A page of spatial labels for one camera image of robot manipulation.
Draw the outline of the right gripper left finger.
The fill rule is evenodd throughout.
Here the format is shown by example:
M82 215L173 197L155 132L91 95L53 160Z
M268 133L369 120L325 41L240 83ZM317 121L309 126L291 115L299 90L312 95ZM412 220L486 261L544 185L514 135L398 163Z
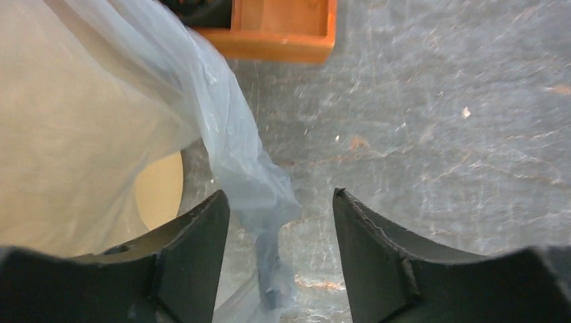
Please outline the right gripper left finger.
M230 209L222 191L101 254L1 248L2 322L210 322Z

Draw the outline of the orange wooden divided tray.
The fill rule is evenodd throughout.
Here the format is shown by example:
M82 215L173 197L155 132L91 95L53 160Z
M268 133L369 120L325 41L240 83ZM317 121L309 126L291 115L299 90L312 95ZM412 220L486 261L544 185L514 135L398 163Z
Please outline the orange wooden divided tray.
M336 17L336 0L242 0L232 2L229 28L195 30L231 59L323 64Z

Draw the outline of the yellow plastic trash bin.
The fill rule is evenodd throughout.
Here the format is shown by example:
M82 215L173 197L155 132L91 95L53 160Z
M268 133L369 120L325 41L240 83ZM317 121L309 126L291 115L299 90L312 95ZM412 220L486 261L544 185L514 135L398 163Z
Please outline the yellow plastic trash bin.
M155 161L137 176L137 207L148 230L154 230L177 217L183 182L181 152Z

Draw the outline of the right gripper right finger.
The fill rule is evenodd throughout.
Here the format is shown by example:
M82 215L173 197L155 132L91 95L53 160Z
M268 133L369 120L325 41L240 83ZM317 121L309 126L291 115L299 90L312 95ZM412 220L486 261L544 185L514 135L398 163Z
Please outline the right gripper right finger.
M375 213L343 188L333 216L354 322L569 322L570 247L483 256Z

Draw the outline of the translucent blue plastic trash bag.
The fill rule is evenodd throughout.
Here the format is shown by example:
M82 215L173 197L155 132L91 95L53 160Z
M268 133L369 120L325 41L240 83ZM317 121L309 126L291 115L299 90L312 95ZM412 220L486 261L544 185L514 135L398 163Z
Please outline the translucent blue plastic trash bag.
M300 205L225 58L157 1L1 2L1 248L73 258L152 231L136 178L197 140L230 209L210 322L278 322Z

